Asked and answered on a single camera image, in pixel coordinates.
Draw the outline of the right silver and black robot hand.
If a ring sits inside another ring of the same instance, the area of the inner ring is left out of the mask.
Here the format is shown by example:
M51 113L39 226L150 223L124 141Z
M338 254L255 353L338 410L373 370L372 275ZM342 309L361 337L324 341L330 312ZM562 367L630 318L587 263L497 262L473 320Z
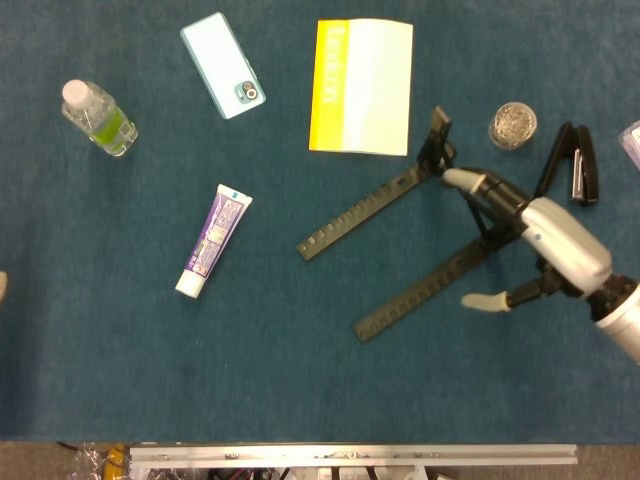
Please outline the right silver and black robot hand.
M450 168L442 180L482 198L579 292L601 329L639 324L639 284L613 273L610 252L568 211L546 197L532 198L490 172Z

